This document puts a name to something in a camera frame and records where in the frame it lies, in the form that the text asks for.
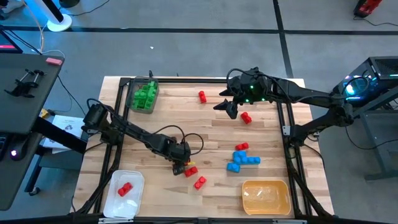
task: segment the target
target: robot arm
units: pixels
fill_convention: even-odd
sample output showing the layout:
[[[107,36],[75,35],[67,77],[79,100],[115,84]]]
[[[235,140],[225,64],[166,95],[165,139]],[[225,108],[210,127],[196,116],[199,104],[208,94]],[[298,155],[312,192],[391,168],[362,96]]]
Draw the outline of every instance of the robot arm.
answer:
[[[123,120],[123,117],[111,113],[111,123],[106,119],[108,112],[113,109],[110,106],[100,103],[90,106],[90,110],[85,116],[82,130],[87,133],[101,132],[101,142],[115,145],[121,141],[123,134],[137,139],[144,143],[145,147],[150,149],[154,154],[164,157],[174,163],[174,175],[183,172],[184,164],[189,162],[191,150],[187,142],[177,142],[176,138],[166,136],[164,134],[152,134],[146,130]]]
[[[242,75],[228,79],[234,71]],[[323,131],[330,126],[348,126],[354,122],[353,107],[347,103],[345,97],[339,93],[325,93],[308,88],[299,87],[296,83],[277,77],[271,77],[252,68],[248,71],[232,69],[227,76],[227,89],[220,96],[233,96],[232,101],[227,99],[216,105],[214,110],[225,110],[231,119],[236,119],[238,105],[253,104],[259,101],[272,103],[306,103],[323,108],[329,108],[326,115],[314,119],[304,125],[287,127],[285,135],[290,137],[290,143],[303,146],[309,134]]]

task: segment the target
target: clear plastic container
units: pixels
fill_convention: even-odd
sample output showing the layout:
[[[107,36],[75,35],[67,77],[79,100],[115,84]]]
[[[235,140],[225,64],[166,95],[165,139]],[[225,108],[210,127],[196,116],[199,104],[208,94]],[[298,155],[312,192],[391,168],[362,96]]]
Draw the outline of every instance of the clear plastic container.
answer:
[[[288,215],[291,209],[289,190],[282,180],[247,180],[242,200],[248,215]]]
[[[136,77],[126,98],[126,105],[138,113],[151,114],[154,111],[159,82],[156,78]]]
[[[132,184],[132,189],[123,197],[118,190],[125,183]],[[111,185],[106,197],[104,216],[107,218],[132,219],[139,212],[142,191],[144,190],[144,177],[140,172],[117,170],[112,174]]]

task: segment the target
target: yellow tray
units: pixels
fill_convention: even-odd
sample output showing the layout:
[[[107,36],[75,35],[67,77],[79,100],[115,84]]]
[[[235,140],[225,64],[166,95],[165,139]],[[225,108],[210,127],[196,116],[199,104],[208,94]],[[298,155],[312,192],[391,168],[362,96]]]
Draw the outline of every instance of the yellow tray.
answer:
[[[291,209],[289,190],[282,180],[247,180],[242,200],[249,215],[288,215]]]

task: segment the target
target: blue led light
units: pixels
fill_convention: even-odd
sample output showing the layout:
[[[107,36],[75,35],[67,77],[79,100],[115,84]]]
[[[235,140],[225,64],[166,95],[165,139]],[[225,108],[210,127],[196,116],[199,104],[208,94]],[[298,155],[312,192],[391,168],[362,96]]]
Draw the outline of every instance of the blue led light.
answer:
[[[346,100],[360,100],[360,96],[352,96],[352,97],[347,97]]]
[[[351,86],[351,84],[346,87],[346,91],[350,95],[355,94],[354,88],[353,88],[353,86]]]

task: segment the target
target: wooden tabletop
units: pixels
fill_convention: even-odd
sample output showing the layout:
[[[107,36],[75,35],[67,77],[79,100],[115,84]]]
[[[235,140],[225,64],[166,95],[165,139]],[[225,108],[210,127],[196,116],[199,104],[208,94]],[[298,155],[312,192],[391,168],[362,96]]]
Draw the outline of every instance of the wooden tabletop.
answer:
[[[99,100],[114,106],[120,77],[105,77]],[[304,86],[302,79],[293,79]],[[214,218],[288,218],[287,216],[247,215],[242,206],[241,186],[245,180],[283,180],[289,186],[283,152],[276,104],[268,102],[240,106],[240,112],[247,111],[252,123],[246,125],[239,117],[232,120],[225,111],[213,110],[224,97],[218,93],[225,84],[161,83],[159,96],[152,114],[130,111],[128,120],[149,132],[166,125],[175,124],[184,132],[198,133],[205,140],[201,153],[191,157],[196,162],[198,174],[186,178],[183,174],[174,176],[171,163],[146,149],[133,138],[124,138],[119,169],[137,170],[145,178],[140,217],[214,217]],[[198,92],[203,90],[207,103],[200,104]],[[121,108],[124,108],[127,88],[124,90]],[[304,124],[312,120],[310,107],[293,105],[295,122]],[[181,139],[178,129],[168,128],[162,133]],[[99,135],[90,138],[87,147],[99,143]],[[195,136],[187,138],[193,152],[201,146]],[[261,157],[259,167],[245,168],[240,173],[227,172],[226,164],[232,160],[234,146],[249,143],[248,156]],[[319,150],[316,142],[306,144]],[[75,191],[74,205],[79,209],[98,185],[105,153],[105,145],[98,146],[84,156]],[[308,188],[326,211],[333,213],[322,160],[306,147],[301,148]],[[199,176],[207,178],[206,184],[196,190],[193,184]],[[101,211],[104,207],[108,186],[105,188]],[[300,208],[304,212],[301,190],[298,190]]]

